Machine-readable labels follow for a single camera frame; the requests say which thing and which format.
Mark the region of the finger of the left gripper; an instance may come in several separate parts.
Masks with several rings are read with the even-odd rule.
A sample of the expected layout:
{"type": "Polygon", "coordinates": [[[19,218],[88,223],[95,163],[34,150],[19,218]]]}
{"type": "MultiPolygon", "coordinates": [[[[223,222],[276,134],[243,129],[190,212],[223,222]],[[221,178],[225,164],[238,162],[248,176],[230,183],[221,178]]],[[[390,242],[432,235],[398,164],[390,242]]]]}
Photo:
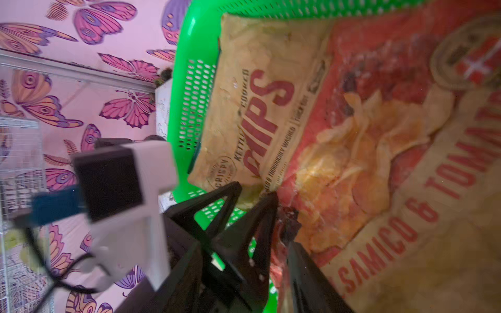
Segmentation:
{"type": "Polygon", "coordinates": [[[211,241],[225,264],[225,283],[216,293],[227,309],[264,309],[267,304],[278,205],[275,192],[266,195],[211,241]]]}
{"type": "Polygon", "coordinates": [[[195,239],[212,239],[226,228],[241,191],[241,185],[232,182],[178,203],[167,209],[164,216],[195,239]]]}

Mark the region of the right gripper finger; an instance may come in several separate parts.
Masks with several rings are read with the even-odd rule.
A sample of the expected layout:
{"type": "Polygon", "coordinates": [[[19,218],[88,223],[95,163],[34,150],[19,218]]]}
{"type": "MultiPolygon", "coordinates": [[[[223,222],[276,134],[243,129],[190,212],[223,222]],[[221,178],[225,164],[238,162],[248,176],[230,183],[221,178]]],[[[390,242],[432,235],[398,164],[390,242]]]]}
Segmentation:
{"type": "Polygon", "coordinates": [[[279,210],[279,243],[285,246],[279,312],[352,312],[305,248],[295,238],[301,228],[297,210],[279,210]]]}

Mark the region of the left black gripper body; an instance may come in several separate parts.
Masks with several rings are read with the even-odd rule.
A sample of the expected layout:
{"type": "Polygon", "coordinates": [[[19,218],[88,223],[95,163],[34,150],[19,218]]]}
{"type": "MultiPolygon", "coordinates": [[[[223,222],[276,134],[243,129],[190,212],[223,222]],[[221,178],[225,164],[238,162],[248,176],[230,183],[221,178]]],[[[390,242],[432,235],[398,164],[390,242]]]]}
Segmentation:
{"type": "Polygon", "coordinates": [[[213,251],[212,239],[195,239],[164,218],[167,240],[177,257],[171,273],[158,290],[143,279],[117,312],[263,312],[264,309],[227,309],[218,288],[223,287],[224,262],[213,251]]]}

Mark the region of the green plastic basket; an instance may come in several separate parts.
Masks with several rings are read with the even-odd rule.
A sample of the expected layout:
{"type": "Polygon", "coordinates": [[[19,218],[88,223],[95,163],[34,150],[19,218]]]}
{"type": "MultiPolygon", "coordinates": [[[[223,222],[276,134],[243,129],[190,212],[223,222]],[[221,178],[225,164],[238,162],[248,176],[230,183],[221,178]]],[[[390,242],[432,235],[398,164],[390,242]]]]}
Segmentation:
{"type": "Polygon", "coordinates": [[[371,16],[421,4],[421,1],[192,1],[177,44],[167,114],[167,140],[172,144],[179,175],[179,185],[172,193],[175,201],[184,202],[204,193],[187,179],[213,90],[223,14],[311,20],[371,16]]]}

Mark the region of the yellow red tomato chips bag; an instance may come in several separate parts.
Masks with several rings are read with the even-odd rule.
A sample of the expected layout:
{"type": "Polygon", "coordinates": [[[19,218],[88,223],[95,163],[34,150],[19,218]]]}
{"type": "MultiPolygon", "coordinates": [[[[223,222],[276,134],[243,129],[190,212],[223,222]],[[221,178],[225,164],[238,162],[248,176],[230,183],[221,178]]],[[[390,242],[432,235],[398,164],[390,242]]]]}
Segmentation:
{"type": "Polygon", "coordinates": [[[356,312],[500,311],[500,2],[225,14],[189,181],[268,192],[356,312]]]}

